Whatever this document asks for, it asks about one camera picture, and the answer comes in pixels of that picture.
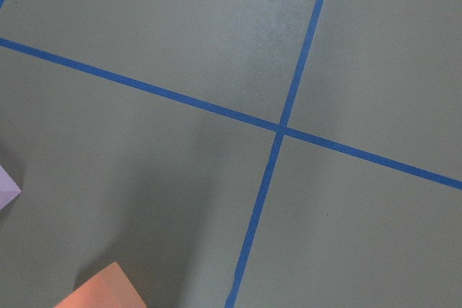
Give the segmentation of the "orange foam block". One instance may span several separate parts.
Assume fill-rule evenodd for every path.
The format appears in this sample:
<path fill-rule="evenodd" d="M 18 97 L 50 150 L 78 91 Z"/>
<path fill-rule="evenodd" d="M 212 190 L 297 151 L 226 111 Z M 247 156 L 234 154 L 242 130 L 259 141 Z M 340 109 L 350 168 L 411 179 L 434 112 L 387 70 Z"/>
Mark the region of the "orange foam block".
<path fill-rule="evenodd" d="M 56 307 L 147 307 L 117 262 L 85 281 Z"/>

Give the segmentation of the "pink foam block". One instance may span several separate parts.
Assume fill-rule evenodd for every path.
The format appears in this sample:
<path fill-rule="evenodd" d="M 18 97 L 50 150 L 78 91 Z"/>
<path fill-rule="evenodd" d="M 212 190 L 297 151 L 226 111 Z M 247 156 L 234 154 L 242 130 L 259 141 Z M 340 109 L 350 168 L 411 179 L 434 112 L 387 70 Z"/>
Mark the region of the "pink foam block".
<path fill-rule="evenodd" d="M 0 209 L 3 209 L 11 203 L 22 190 L 3 167 L 0 167 L 0 173 Z"/>

